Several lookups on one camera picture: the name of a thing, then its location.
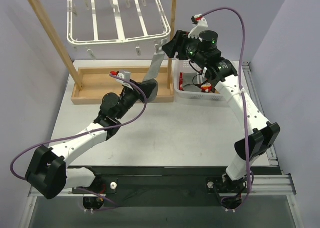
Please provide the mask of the grey striped sock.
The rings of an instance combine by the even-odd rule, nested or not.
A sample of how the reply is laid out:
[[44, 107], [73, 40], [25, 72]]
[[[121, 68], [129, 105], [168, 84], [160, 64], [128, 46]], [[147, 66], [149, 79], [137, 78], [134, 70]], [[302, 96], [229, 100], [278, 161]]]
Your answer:
[[164, 51], [154, 53], [152, 61], [151, 61], [151, 65], [150, 65], [148, 72], [146, 73], [146, 75], [144, 76], [143, 81], [142, 81], [143, 84], [153, 84], [154, 85], [151, 93], [149, 95], [147, 95], [147, 101], [149, 103], [154, 101], [158, 95], [159, 84], [158, 84], [158, 81], [156, 80], [156, 78], [158, 77], [158, 74], [160, 72], [160, 68], [161, 68], [162, 62], [164, 60], [164, 57], [165, 57]]

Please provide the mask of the red patterned sock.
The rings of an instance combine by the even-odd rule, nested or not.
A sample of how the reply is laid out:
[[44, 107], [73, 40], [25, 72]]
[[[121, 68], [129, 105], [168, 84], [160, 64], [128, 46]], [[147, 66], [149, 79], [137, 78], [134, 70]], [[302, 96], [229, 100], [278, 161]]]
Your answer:
[[204, 83], [200, 85], [201, 92], [203, 93], [212, 93], [213, 92], [213, 87], [211, 83]]
[[183, 72], [180, 72], [179, 75], [179, 90], [183, 91], [184, 90], [184, 74]]

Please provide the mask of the white plastic clip hanger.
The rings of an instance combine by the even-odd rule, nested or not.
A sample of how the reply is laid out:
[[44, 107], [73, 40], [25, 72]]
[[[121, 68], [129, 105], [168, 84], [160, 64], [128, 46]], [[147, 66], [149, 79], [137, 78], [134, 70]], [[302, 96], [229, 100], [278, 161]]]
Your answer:
[[128, 48], [157, 52], [171, 30], [161, 0], [67, 0], [66, 39], [93, 59]]

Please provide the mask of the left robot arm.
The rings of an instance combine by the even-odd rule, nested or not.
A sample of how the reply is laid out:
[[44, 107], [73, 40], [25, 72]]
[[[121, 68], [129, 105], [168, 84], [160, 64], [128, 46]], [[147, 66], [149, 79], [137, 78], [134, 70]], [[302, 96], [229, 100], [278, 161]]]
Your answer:
[[45, 198], [52, 199], [66, 188], [84, 187], [97, 193], [100, 176], [87, 167], [70, 168], [70, 164], [94, 146], [108, 141], [121, 127], [120, 119], [137, 102], [146, 103], [157, 96], [158, 82], [151, 79], [124, 86], [120, 95], [107, 93], [102, 99], [97, 118], [69, 141], [51, 147], [41, 145], [31, 159], [25, 178]]

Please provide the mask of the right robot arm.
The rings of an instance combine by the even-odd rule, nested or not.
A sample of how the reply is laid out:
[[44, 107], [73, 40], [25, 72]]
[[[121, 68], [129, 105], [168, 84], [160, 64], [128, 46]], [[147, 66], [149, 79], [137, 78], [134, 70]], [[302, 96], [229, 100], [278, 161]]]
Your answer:
[[218, 34], [212, 30], [200, 32], [198, 38], [177, 30], [162, 49], [170, 58], [191, 60], [198, 65], [200, 74], [223, 95], [243, 126], [244, 138], [234, 144], [236, 156], [221, 180], [223, 189], [232, 192], [250, 173], [251, 165], [273, 146], [281, 128], [278, 123], [271, 123], [255, 105], [242, 86], [240, 71], [222, 56], [217, 43]]

